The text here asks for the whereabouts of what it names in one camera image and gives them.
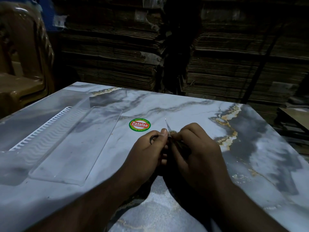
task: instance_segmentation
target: green sticker border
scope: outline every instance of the green sticker border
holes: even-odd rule
[[[134,128],[134,127],[131,125],[131,123],[132,123],[132,121],[137,121],[137,120],[145,121],[147,124],[149,124],[149,127],[148,127],[147,129],[136,129],[136,128]],[[148,120],[146,120],[146,119],[143,119],[143,118],[133,119],[133,120],[131,120],[131,121],[129,122],[129,127],[130,127],[130,129],[132,129],[133,131],[136,131],[136,132],[144,132],[144,131],[150,129],[150,126],[151,126],[150,122],[149,122]]]

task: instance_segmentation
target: forearm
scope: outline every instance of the forearm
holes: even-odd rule
[[[233,183],[218,200],[215,220],[223,231],[287,232]]]
[[[27,231],[82,231],[97,215],[102,229],[106,226],[117,208],[136,190],[127,183],[121,173],[101,183],[70,205],[45,218]]]

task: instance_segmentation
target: circular sticker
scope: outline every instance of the circular sticker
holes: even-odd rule
[[[137,131],[137,132],[143,132],[150,128],[150,122],[146,119],[137,118],[134,120],[131,120],[129,123],[130,129]]]

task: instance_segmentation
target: scissors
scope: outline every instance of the scissors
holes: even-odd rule
[[[176,131],[173,131],[173,130],[171,129],[171,127],[168,125],[166,119],[165,119],[165,123],[166,123],[166,126],[167,126],[167,128],[168,128],[168,137],[169,137],[170,141],[173,142],[173,143],[176,145],[176,147],[177,147],[178,151],[180,152],[181,156],[182,156],[185,160],[187,160],[188,157],[189,157],[189,155],[191,154],[191,149],[188,147],[188,145],[186,145],[186,144],[183,143],[182,141],[176,141],[176,140],[172,139],[172,137],[171,137],[171,132],[175,132],[175,133],[176,133]],[[151,136],[151,137],[150,137],[150,140],[149,140],[149,141],[150,141],[150,144],[152,144],[152,142],[153,142],[154,140],[156,140],[156,138],[157,138],[158,136],[159,136],[159,135],[153,135],[153,136]]]

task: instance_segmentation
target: cardboard stack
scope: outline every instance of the cardboard stack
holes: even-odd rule
[[[65,18],[63,60],[82,81],[155,90],[165,50],[164,0],[53,2]]]
[[[182,92],[248,103],[272,124],[309,71],[305,10],[287,0],[202,0]]]

